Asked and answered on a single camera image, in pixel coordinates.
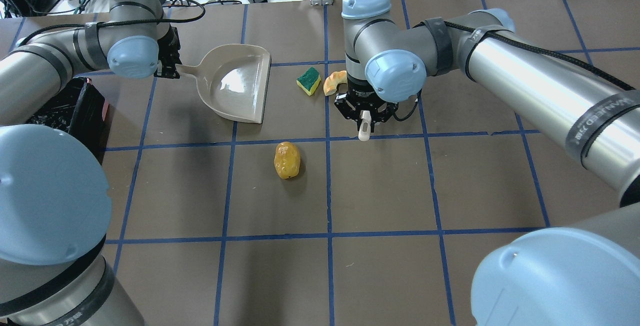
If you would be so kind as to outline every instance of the yellow potato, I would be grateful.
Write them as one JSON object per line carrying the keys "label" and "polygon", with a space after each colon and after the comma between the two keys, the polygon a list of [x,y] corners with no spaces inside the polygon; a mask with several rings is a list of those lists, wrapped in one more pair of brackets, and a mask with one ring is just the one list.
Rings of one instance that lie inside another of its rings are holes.
{"label": "yellow potato", "polygon": [[273,165],[282,180],[294,178],[300,172],[300,150],[291,142],[279,143]]}

